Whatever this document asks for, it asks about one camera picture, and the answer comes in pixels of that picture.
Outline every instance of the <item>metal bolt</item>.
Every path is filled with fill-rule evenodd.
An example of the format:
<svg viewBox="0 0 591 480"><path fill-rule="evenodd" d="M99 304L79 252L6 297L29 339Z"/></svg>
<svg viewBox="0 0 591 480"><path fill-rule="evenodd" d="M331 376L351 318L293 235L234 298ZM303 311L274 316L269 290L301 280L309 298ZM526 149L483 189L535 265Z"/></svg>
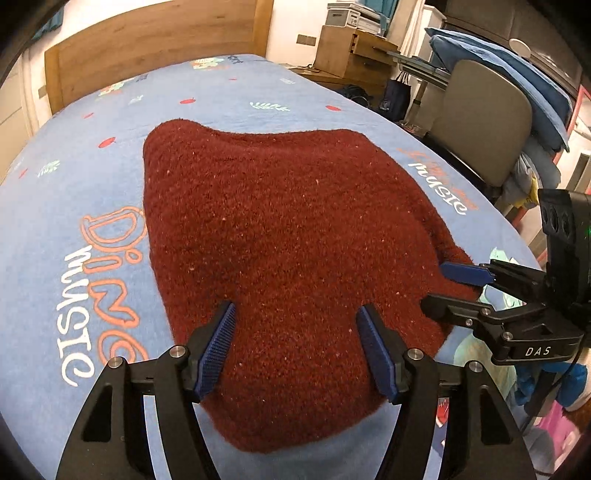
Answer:
<svg viewBox="0 0 591 480"><path fill-rule="evenodd" d="M484 367L480 362L474 360L468 364L468 368L472 370L474 373L479 374L480 372L482 372Z"/></svg>
<svg viewBox="0 0 591 480"><path fill-rule="evenodd" d="M187 349L182 345L175 345L172 347L169 352L172 358L181 358L185 353L187 353Z"/></svg>
<svg viewBox="0 0 591 480"><path fill-rule="evenodd" d="M123 364L123 359L120 356L114 356L109 358L109 361L107 362L107 365L109 365L111 368L117 368L120 367Z"/></svg>
<svg viewBox="0 0 591 480"><path fill-rule="evenodd" d="M422 360L422 358L425 356L425 354L419 350L418 348L411 348L408 351L408 357L411 360Z"/></svg>

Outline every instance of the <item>mattress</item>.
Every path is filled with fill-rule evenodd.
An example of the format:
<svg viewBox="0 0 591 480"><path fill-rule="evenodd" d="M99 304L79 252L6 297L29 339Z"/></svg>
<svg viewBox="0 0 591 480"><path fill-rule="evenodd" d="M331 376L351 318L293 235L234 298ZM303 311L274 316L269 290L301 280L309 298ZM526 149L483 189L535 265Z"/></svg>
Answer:
<svg viewBox="0 0 591 480"><path fill-rule="evenodd" d="M0 412L46 479L55 477L106 360L156 358L173 344L149 263L142 146L175 118L240 133L358 131L410 173L475 263L537 267L515 229L440 157L379 115L265 59L198 59L104 88L48 121L0 186ZM517 304L492 288L482 299L498 309ZM465 352L476 351L488 355L457 327L437 359L463 365ZM507 390L512 377L504 372ZM167 479L153 398L145 404L155 474ZM339 435L264 455L236 450L196 412L222 479L356 479L377 473L398 409L385 404ZM433 480L441 424L426 475Z"/></svg>

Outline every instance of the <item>blue gripper pad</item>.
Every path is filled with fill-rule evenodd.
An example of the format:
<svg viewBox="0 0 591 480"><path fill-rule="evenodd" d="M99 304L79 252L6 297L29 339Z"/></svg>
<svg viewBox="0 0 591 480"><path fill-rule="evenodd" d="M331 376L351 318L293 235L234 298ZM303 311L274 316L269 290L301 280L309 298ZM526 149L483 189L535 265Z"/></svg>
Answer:
<svg viewBox="0 0 591 480"><path fill-rule="evenodd" d="M235 328L236 306L229 303L226 311L217 320L215 330L197 364L197 382L194 391L201 400L216 386L232 344Z"/></svg>
<svg viewBox="0 0 591 480"><path fill-rule="evenodd" d="M371 304L363 305L356 316L359 339L378 391L395 403L398 395L408 391L404 376L404 342L398 332L385 327Z"/></svg>
<svg viewBox="0 0 591 480"><path fill-rule="evenodd" d="M439 265L441 274L448 280L465 285L484 287L495 281L495 277L486 269L476 265L464 265L460 263L444 262Z"/></svg>

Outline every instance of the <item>gray office chair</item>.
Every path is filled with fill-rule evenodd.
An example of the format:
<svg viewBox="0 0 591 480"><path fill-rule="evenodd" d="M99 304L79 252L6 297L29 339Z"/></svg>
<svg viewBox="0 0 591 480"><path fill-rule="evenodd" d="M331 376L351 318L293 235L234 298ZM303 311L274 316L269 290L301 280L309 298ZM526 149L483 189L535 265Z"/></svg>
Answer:
<svg viewBox="0 0 591 480"><path fill-rule="evenodd" d="M527 97L490 68L461 60L424 143L494 202L530 133Z"/></svg>

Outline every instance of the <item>dark red fleece fabric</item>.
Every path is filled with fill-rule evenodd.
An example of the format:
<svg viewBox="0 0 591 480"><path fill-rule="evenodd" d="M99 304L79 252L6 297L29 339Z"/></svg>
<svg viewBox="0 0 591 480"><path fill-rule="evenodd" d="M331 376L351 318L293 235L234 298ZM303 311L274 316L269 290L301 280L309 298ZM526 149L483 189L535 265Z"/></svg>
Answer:
<svg viewBox="0 0 591 480"><path fill-rule="evenodd" d="M172 120L149 134L144 161L150 260L174 340L223 299L236 303L203 407L241 450L319 440L382 404L355 325L362 304L434 355L446 332L420 299L476 298L439 272L470 258L433 205L359 133L231 134Z"/></svg>

